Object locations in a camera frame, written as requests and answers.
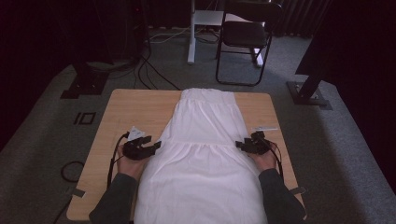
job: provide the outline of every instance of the sleeve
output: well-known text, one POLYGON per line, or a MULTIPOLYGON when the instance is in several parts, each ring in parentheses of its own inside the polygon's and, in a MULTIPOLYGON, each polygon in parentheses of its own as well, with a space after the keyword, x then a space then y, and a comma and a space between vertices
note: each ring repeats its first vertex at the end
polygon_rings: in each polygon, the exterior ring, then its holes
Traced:
POLYGON ((93 224, 129 223, 136 188, 137 181, 133 177, 116 174, 110 188, 90 212, 90 221, 93 224))
POLYGON ((263 171, 259 180, 268 224, 304 223, 304 207, 286 188, 276 169, 263 171))

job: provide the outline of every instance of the chair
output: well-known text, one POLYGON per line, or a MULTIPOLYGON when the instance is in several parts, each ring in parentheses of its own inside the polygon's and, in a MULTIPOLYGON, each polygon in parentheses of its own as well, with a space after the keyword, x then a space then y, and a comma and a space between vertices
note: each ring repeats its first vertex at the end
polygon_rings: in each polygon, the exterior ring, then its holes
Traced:
POLYGON ((221 22, 218 50, 216 53, 216 81, 221 84, 256 86, 262 81, 262 75, 271 46, 272 35, 277 22, 282 15, 282 7, 276 3, 227 0, 221 22), (228 14, 235 15, 245 21, 226 21, 228 14), (249 48, 250 52, 221 50, 222 44, 230 47, 249 48), (253 62, 257 63, 257 57, 266 48, 262 70, 259 80, 255 83, 228 82, 219 79, 219 62, 222 52, 253 54, 253 62))

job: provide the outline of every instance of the chair leg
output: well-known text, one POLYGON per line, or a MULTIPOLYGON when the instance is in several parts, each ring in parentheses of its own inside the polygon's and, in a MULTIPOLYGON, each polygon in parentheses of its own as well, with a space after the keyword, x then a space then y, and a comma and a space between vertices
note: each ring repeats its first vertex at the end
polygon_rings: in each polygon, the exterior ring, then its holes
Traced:
POLYGON ((259 77, 259 80, 256 82, 256 85, 262 81, 262 75, 264 74, 264 68, 265 68, 265 65, 267 64, 268 52, 270 51, 271 41, 272 41, 272 36, 270 36, 269 42, 267 43, 267 46, 266 46, 265 56, 264 56, 264 59, 262 60, 262 70, 260 71, 260 77, 259 77))
POLYGON ((254 58, 256 59, 257 62, 257 58, 259 57, 260 53, 262 53, 262 49, 259 50, 259 52, 257 52, 257 54, 254 56, 254 58))
POLYGON ((221 80, 219 79, 220 54, 221 54, 221 53, 219 53, 218 61, 217 61, 217 64, 216 64, 216 81, 217 81, 218 83, 224 84, 224 85, 237 85, 237 86, 249 86, 249 87, 257 86, 257 84, 260 83, 260 81, 262 80, 262 72, 263 72, 263 69, 262 69, 261 74, 260 74, 260 79, 259 79, 259 81, 257 81, 256 83, 241 83, 241 82, 221 81, 221 80))
POLYGON ((221 81, 219 80, 219 65, 220 65, 220 54, 221 54, 221 45, 222 45, 222 42, 220 40, 221 39, 219 39, 218 51, 216 53, 216 59, 218 60, 216 63, 216 81, 219 83, 221 83, 221 81))

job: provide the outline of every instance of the white garment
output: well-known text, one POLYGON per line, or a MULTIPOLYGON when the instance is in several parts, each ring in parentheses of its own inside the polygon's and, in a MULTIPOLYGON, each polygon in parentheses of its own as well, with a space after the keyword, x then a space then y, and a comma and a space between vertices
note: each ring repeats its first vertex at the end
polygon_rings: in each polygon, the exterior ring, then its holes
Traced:
POLYGON ((140 180, 134 223, 266 223, 259 172, 232 92, 182 92, 140 180))

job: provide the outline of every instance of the gray carpet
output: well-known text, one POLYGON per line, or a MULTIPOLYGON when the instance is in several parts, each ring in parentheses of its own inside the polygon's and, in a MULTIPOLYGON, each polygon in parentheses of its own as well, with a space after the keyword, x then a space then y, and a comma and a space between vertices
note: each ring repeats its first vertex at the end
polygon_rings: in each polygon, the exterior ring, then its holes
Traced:
MULTIPOLYGON (((290 97, 286 82, 306 79, 294 72, 309 39, 275 38, 263 81, 253 88, 216 82, 216 45, 197 42, 195 64, 188 65, 188 43, 188 38, 179 36, 152 44, 149 61, 182 90, 214 88, 267 92, 272 96, 297 180, 308 189, 303 195, 307 223, 396 223, 395 194, 337 89, 326 82, 319 86, 333 110, 295 105, 290 97)), ((252 63, 237 65, 232 57, 223 59, 227 66, 221 67, 222 74, 240 74, 249 81, 257 76, 253 73, 259 72, 252 63)), ((148 73, 159 89, 173 90, 152 69, 148 68, 148 73)), ((118 72, 110 75, 102 95, 61 100, 62 92, 69 88, 75 75, 69 66, 52 80, 0 153, 2 224, 53 223, 70 199, 68 191, 76 185, 62 179, 61 169, 70 161, 86 160, 111 92, 119 88, 145 89, 139 81, 134 84, 134 71, 118 72), (92 124, 75 124, 78 113, 95 113, 92 124)), ((146 75, 142 78, 149 83, 146 75)), ((66 171, 73 178, 78 178, 80 172, 78 165, 66 171)), ((70 221, 64 211, 57 223, 86 222, 70 221)))

